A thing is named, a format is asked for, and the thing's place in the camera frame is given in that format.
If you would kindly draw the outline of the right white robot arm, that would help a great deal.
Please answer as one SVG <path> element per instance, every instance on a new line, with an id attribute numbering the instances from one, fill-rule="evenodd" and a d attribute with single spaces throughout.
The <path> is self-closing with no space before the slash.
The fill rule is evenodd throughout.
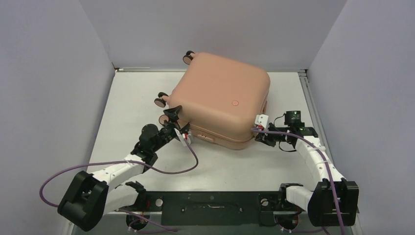
<path id="1" fill-rule="evenodd" d="M 293 205 L 307 212 L 316 227 L 341 228 L 353 226 L 358 212 L 359 188 L 348 181 L 329 159 L 316 130 L 305 126 L 300 111 L 287 111 L 284 126 L 276 127 L 265 114 L 257 115 L 252 131 L 255 140 L 268 146 L 286 142 L 304 159 L 315 189 L 310 191 L 300 184 L 283 184 L 277 195 L 277 205 L 288 210 Z"/>

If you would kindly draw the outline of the pink suitcase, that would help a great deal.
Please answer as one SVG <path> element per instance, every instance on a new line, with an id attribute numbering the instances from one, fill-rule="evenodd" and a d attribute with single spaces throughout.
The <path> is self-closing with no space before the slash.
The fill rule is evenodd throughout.
<path id="1" fill-rule="evenodd" d="M 178 124 L 192 135 L 229 149 L 246 148 L 257 115 L 266 112 L 271 80 L 257 66 L 206 52 L 187 51 L 188 65 L 171 94 L 158 93 L 159 107 L 181 106 Z"/>

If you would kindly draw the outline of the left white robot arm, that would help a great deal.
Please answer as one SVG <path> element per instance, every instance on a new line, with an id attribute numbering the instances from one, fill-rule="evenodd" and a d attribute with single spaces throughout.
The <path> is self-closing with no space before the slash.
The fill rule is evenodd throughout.
<path id="1" fill-rule="evenodd" d="M 181 110 L 181 105 L 164 110 L 167 120 L 162 129 L 154 124 L 145 125 L 133 150 L 119 163 L 108 164 L 105 169 L 93 173 L 78 172 L 59 203 L 57 212 L 87 232 L 110 211 L 111 191 L 131 191 L 127 205 L 135 211 L 143 209 L 146 197 L 136 187 L 125 186 L 123 182 L 149 170 L 158 159 L 157 151 L 177 139 L 180 134 L 177 121 Z"/>

